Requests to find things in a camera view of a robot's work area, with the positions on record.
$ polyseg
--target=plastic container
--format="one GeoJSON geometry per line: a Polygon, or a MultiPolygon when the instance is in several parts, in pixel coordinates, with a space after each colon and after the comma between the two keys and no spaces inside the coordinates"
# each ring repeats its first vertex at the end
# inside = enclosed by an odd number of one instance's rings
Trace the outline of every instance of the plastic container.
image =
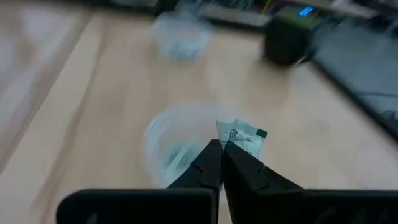
{"type": "Polygon", "coordinates": [[[161,54],[169,59],[198,58],[212,36],[212,26],[191,12],[162,13],[154,23],[155,39],[161,54]]]}
{"type": "Polygon", "coordinates": [[[152,120],[142,146],[147,170],[159,187],[169,186],[186,171],[210,140],[218,139],[217,119],[232,122],[239,119],[239,115],[225,106],[199,103],[174,106],[152,120]],[[193,155],[190,154],[182,165],[170,169],[173,154],[187,149],[193,155]]]}

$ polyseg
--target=table surface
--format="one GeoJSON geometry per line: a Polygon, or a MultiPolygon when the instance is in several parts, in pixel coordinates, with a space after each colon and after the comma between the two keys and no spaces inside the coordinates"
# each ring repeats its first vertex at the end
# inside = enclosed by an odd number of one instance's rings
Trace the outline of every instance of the table surface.
{"type": "Polygon", "coordinates": [[[398,188],[395,142],[311,64],[260,61],[260,35],[217,28],[201,59],[171,62],[152,17],[43,3],[0,11],[0,223],[54,223],[78,189],[157,187],[144,130],[191,102],[228,105],[268,130],[261,160],[303,187],[398,188]]]}

